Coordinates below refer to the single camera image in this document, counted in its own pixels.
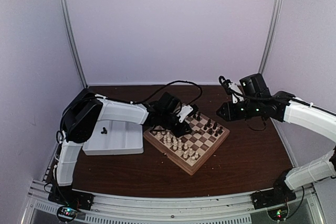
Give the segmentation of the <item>wooden chess board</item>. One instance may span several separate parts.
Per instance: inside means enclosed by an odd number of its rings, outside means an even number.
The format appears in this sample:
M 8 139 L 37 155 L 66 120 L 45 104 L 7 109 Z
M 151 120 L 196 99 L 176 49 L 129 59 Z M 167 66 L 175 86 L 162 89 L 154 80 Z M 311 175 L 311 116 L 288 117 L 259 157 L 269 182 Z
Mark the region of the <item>wooden chess board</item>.
M 185 121 L 191 133 L 180 137 L 171 131 L 146 130 L 144 138 L 166 155 L 177 166 L 194 175 L 229 136 L 229 129 L 202 113 L 189 116 Z

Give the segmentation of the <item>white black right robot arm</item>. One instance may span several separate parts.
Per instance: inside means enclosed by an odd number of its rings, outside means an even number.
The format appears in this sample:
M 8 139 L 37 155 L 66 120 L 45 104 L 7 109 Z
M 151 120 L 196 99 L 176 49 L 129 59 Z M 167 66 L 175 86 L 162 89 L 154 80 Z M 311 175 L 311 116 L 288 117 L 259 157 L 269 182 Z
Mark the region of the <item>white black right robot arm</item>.
M 286 91 L 271 94 L 261 73 L 240 79 L 240 85 L 224 76 L 218 81 L 232 99 L 216 114 L 227 122 L 272 119 L 287 153 L 296 162 L 296 167 L 282 172 L 274 182 L 269 192 L 272 203 L 281 203 L 306 184 L 335 178 L 334 112 Z

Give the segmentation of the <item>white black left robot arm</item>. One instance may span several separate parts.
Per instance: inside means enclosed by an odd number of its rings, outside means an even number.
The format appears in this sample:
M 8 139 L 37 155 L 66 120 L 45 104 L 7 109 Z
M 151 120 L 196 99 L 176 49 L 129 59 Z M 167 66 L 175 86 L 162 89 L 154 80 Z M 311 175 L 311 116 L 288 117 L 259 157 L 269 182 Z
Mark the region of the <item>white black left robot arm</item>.
M 159 100 L 145 103 L 117 101 L 82 90 L 64 110 L 57 133 L 61 149 L 54 169 L 56 198 L 64 205 L 75 201 L 75 192 L 69 187 L 81 150 L 86 155 L 141 154 L 143 126 L 160 126 L 180 137 L 191 132 L 185 119 L 193 110 L 167 92 Z

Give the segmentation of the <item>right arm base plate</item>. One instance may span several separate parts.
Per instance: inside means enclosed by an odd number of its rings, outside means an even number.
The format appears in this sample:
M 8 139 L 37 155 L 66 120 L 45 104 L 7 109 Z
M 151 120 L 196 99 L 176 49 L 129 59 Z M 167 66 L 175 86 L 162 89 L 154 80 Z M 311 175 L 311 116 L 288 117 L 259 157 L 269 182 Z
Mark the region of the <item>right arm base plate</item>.
M 268 208 L 288 201 L 295 200 L 296 194 L 290 190 L 284 190 L 279 187 L 264 191 L 256 191 L 251 194 L 251 199 L 255 209 Z

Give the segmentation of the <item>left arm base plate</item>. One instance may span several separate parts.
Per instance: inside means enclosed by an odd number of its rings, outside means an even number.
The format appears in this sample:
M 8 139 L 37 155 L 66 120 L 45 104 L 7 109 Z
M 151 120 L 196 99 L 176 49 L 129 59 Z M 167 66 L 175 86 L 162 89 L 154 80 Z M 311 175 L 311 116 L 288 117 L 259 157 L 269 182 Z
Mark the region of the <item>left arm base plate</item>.
M 73 209 L 90 210 L 93 203 L 94 195 L 79 191 L 62 192 L 58 190 L 48 196 L 48 200 L 60 205 L 70 206 Z

